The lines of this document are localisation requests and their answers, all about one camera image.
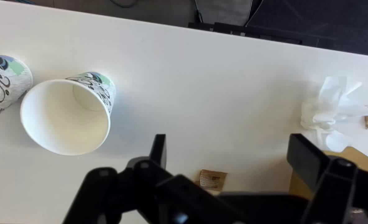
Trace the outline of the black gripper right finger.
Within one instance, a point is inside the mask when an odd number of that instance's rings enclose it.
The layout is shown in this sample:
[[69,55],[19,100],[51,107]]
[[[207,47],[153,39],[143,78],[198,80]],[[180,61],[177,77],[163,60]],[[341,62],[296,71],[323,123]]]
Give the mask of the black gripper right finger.
[[301,133],[290,136],[287,162],[304,183],[315,190],[330,158]]

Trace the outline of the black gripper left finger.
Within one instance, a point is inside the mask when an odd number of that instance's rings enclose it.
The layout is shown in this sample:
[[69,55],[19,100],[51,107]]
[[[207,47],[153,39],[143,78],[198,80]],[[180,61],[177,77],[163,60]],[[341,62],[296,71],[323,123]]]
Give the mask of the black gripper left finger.
[[158,163],[161,167],[167,165],[167,144],[166,134],[157,134],[153,141],[149,158]]

